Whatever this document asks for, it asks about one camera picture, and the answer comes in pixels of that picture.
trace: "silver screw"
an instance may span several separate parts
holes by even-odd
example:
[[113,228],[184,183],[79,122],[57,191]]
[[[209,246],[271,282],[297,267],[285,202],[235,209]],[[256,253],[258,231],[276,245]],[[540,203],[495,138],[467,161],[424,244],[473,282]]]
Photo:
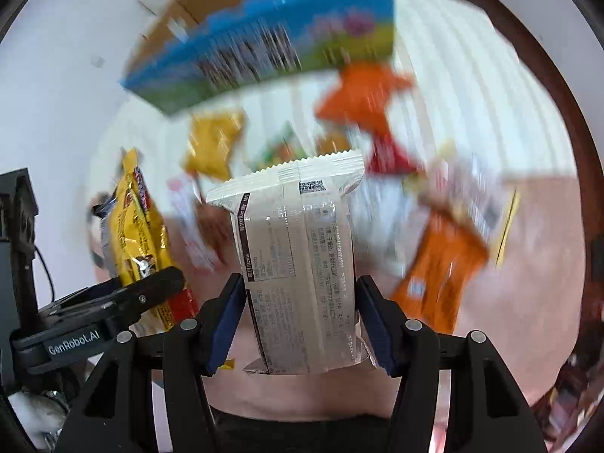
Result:
[[183,330],[193,330],[195,327],[197,327],[197,320],[194,318],[187,318],[180,322],[180,328]]
[[119,334],[117,334],[116,339],[120,344],[125,344],[130,339],[132,339],[132,332],[130,332],[129,330],[123,330]]
[[470,337],[472,338],[472,340],[474,342],[478,342],[479,344],[482,344],[484,341],[487,340],[487,336],[484,335],[484,333],[482,333],[479,330],[474,330],[471,334]]
[[418,331],[422,329],[422,323],[419,320],[415,320],[414,318],[410,318],[405,322],[406,328],[409,330]]

